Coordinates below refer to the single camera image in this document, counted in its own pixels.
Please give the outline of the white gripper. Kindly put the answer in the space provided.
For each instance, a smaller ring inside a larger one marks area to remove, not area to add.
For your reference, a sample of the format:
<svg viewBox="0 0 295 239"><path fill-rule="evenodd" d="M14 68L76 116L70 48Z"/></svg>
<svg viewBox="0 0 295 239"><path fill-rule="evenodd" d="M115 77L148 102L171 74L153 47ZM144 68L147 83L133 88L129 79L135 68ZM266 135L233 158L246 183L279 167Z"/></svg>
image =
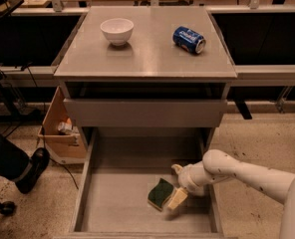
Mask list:
<svg viewBox="0 0 295 239"><path fill-rule="evenodd" d="M168 210L175 210L187 198L188 193L194 196L205 195L205 186L211 182L211 175L202 162L184 167L173 164L171 169L178 176L180 188L176 188L169 197L166 207Z"/></svg>

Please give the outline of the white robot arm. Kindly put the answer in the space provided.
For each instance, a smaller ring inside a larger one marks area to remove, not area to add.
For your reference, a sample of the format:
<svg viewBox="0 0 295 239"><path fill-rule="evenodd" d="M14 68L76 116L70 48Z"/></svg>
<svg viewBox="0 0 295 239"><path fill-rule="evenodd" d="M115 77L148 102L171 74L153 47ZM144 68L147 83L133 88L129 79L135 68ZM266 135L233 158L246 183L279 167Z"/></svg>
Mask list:
<svg viewBox="0 0 295 239"><path fill-rule="evenodd" d="M199 195L204 185L235 178L284 205L279 239L295 239L295 174L237 160L218 149L207 151L202 161L171 167L179 189L167 208L176 209L188 194Z"/></svg>

